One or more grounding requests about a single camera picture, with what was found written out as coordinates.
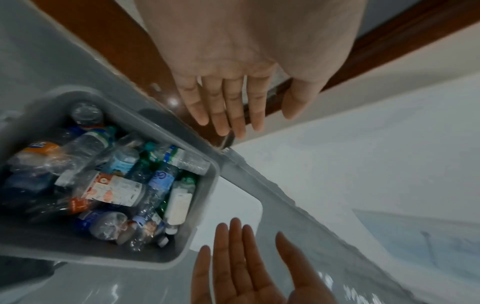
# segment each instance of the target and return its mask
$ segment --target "orange label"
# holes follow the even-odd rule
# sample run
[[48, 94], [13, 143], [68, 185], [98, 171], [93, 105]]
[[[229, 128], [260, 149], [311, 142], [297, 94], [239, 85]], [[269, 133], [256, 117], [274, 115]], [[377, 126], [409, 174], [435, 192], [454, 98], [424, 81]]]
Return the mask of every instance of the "orange label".
[[24, 149], [25, 152], [34, 152], [47, 155], [59, 146], [49, 141], [38, 141], [30, 144]]
[[85, 198], [74, 197], [70, 200], [70, 214], [87, 211], [90, 208], [90, 200]]

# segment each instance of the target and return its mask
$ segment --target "gray plastic tray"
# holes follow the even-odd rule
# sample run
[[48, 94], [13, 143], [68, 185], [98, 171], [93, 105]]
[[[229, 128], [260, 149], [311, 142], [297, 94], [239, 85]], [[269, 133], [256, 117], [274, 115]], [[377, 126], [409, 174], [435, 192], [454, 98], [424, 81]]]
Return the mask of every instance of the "gray plastic tray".
[[101, 92], [85, 87], [65, 86], [46, 93], [32, 103], [24, 115], [0, 130], [0, 164], [3, 164], [3, 170], [6, 169], [6, 160], [16, 151], [41, 138], [48, 129], [63, 124], [68, 119], [72, 103], [79, 100], [96, 103], [110, 121], [126, 131], [137, 131], [157, 142], [173, 143], [201, 155], [211, 163], [207, 174], [198, 181], [186, 222], [180, 227], [173, 246], [152, 246], [141, 252], [129, 252], [113, 243], [79, 235], [67, 223], [31, 225], [25, 219], [0, 214], [0, 254], [133, 268], [173, 267], [189, 250], [220, 168], [195, 147], [120, 102], [109, 100]]

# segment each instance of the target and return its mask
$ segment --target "palm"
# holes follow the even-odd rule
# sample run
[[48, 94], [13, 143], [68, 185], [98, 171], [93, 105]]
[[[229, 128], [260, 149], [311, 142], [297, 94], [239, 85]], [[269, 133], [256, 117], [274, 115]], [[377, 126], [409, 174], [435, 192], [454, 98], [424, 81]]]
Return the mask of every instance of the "palm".
[[[263, 128], [267, 90], [277, 65], [294, 78], [282, 109], [293, 118], [346, 59], [366, 0], [303, 0], [295, 5], [290, 0], [136, 0], [136, 4], [192, 116], [204, 125], [210, 114], [217, 132], [225, 135], [230, 130], [228, 114], [235, 135], [242, 137], [244, 75], [254, 129]], [[209, 114], [197, 90], [197, 76], [202, 77]]]
[[[213, 291], [218, 304], [300, 304], [335, 300], [323, 285], [302, 252], [279, 233], [278, 252], [288, 266], [295, 290], [287, 299], [274, 285], [260, 257], [255, 236], [249, 226], [242, 229], [240, 220], [218, 225], [213, 245]], [[198, 253], [191, 281], [192, 304], [211, 304], [209, 285], [210, 249]]]

